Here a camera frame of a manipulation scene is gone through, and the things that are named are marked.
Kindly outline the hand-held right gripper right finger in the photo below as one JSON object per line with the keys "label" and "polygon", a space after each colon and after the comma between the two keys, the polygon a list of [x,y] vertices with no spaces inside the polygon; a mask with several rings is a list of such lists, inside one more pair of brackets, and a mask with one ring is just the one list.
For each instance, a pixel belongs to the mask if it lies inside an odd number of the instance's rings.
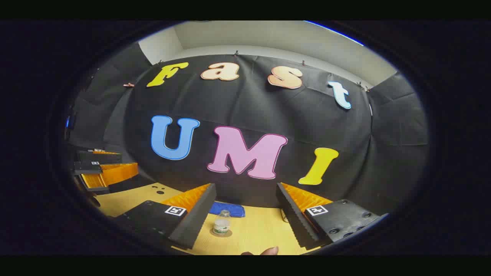
{"label": "hand-held right gripper right finger", "polygon": [[276,196],[298,244],[307,250],[340,243],[388,216],[347,199],[331,201],[286,183],[277,184]]}

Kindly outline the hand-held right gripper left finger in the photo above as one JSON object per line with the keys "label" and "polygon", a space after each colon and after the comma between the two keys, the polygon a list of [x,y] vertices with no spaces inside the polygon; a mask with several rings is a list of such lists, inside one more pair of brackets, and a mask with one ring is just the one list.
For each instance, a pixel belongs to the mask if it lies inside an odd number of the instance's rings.
{"label": "hand-held right gripper left finger", "polygon": [[115,222],[153,246],[192,249],[215,199],[216,186],[208,183],[161,203],[144,201]]}

